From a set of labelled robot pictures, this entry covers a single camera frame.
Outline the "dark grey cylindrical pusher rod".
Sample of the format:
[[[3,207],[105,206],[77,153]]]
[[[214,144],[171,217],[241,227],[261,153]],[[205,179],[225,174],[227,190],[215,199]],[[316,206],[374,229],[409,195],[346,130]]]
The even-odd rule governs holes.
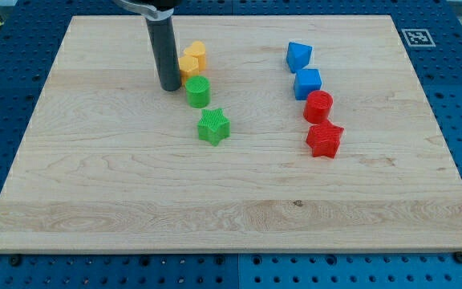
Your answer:
[[[174,92],[180,88],[181,79],[172,18],[146,18],[146,23],[160,86],[167,92]]]

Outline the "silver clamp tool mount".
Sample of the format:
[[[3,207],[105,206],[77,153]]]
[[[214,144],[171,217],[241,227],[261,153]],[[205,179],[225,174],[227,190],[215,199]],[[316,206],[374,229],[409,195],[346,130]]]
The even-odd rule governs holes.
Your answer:
[[[182,0],[113,0],[113,2],[132,13],[141,14],[148,20],[165,20],[173,15],[174,9]]]

